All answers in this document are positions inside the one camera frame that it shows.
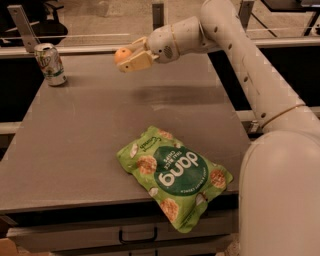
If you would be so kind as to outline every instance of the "chip bag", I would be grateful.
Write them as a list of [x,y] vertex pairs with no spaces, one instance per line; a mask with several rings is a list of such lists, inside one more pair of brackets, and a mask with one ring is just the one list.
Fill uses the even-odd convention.
[[223,166],[211,163],[154,126],[121,149],[117,157],[181,233],[192,230],[208,203],[233,179]]

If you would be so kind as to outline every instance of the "small orange toy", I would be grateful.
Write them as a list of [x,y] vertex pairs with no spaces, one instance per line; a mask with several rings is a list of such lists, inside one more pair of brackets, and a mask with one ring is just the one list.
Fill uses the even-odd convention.
[[114,54],[114,62],[118,64],[119,62],[129,57],[131,54],[132,52],[128,48],[125,48],[125,47],[119,48]]

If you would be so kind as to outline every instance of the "silver can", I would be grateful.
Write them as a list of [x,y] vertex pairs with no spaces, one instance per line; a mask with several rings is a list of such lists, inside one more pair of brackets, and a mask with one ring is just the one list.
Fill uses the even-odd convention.
[[51,86],[58,86],[67,81],[61,58],[53,44],[43,43],[34,47],[34,55],[44,78]]

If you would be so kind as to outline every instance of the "drawer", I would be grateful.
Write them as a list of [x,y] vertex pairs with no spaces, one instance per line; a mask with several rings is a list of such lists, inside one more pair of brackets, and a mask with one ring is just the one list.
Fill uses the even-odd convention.
[[232,235],[161,241],[135,247],[115,246],[53,252],[51,256],[209,256],[223,252],[233,241]]
[[11,228],[7,237],[30,252],[195,238],[238,232],[238,211],[209,212],[189,233],[176,231],[164,216]]

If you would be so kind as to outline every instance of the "table surface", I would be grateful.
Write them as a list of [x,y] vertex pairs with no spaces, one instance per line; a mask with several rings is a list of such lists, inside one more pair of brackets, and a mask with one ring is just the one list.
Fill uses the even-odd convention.
[[150,125],[224,165],[238,192],[250,141],[206,55],[127,74],[108,54],[62,61],[68,82],[43,82],[0,162],[1,214],[152,200],[116,158]]

